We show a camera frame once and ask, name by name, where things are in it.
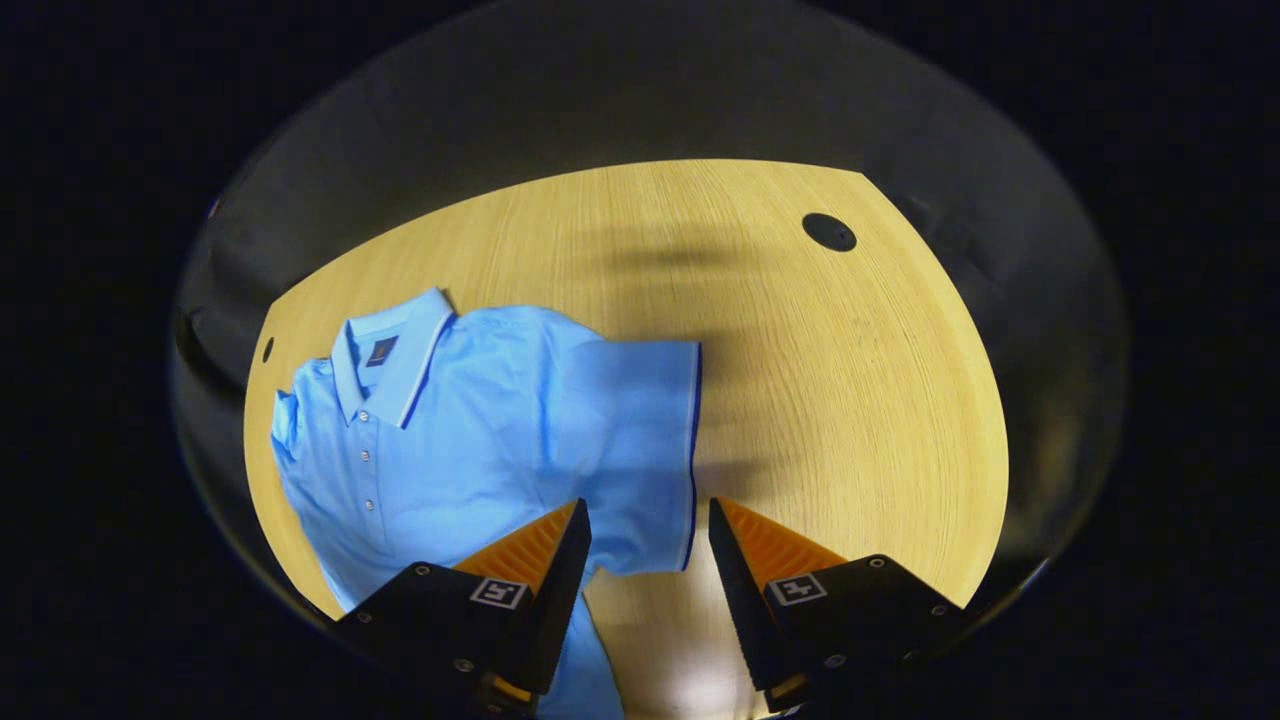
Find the black background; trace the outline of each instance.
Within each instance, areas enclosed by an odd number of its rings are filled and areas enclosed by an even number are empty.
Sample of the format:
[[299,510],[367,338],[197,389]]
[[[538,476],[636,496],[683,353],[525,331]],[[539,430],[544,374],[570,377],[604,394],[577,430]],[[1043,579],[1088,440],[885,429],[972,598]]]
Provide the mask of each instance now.
[[[164,342],[186,249],[239,163],[308,99],[463,5],[6,10],[9,415],[35,430],[6,433],[19,716],[403,711],[219,537],[169,427]],[[1275,442],[1254,424],[1280,318],[1262,206],[1276,191],[1275,24],[1222,4],[1143,5],[846,10],[1055,159],[1112,249],[1135,332],[1112,482],[1075,546],[940,678],[940,715],[1274,711]]]

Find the button placket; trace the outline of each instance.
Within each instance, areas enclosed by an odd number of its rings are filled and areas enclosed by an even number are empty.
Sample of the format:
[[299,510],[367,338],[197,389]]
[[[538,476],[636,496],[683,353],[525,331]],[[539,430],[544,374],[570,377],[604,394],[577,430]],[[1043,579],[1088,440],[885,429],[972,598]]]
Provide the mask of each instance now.
[[378,497],[378,429],[379,423],[370,418],[369,413],[361,410],[356,423],[356,452],[360,457],[360,502],[358,512],[365,516],[365,529],[367,537],[376,542],[383,542],[381,503]]

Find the table surface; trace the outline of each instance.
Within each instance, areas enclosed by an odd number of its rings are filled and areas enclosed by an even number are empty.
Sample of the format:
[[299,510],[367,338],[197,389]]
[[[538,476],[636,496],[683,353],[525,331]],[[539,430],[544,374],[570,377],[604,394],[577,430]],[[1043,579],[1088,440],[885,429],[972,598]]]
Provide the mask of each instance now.
[[[801,227],[838,218],[858,245]],[[458,314],[541,305],[614,341],[703,342],[685,573],[586,589],[628,717],[753,717],[707,541],[727,496],[847,559],[892,556],[964,606],[1000,537],[1009,457],[973,320],[919,234],[861,174],[678,160],[544,178],[436,210],[329,263],[264,323],[244,405],[253,506],[297,589],[342,615],[284,497],[275,389],[329,354],[348,316],[445,290]],[[262,360],[266,343],[271,352]]]

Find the light blue polo shirt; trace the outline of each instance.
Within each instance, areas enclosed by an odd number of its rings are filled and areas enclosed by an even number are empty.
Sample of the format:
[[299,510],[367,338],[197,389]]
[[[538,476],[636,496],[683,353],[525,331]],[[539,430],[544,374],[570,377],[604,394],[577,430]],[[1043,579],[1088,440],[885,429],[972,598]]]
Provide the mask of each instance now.
[[[433,288],[347,320],[276,395],[271,446],[346,611],[579,497],[584,585],[598,568],[684,570],[700,375],[698,343],[607,342],[534,306],[460,318]],[[539,717],[622,717],[581,592]]]

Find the shirt logo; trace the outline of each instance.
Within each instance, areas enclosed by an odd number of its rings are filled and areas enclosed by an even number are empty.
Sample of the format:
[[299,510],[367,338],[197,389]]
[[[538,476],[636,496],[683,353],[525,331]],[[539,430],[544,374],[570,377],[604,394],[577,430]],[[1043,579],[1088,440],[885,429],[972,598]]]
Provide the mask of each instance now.
[[527,587],[525,583],[509,583],[497,578],[485,578],[480,583],[480,587],[476,588],[476,592],[471,593],[471,601],[515,610],[520,605],[520,598],[524,597],[525,588]]
[[818,583],[818,578],[814,578],[812,573],[773,580],[769,583],[769,587],[773,588],[773,597],[778,598],[778,605],[782,606],[799,605],[810,600],[818,600],[819,597],[827,597],[827,589]]
[[396,347],[396,341],[399,336],[389,337],[387,340],[380,340],[374,343],[374,354],[369,356],[369,363],[365,363],[366,368],[376,368],[387,361],[387,356],[392,354],[392,348]]

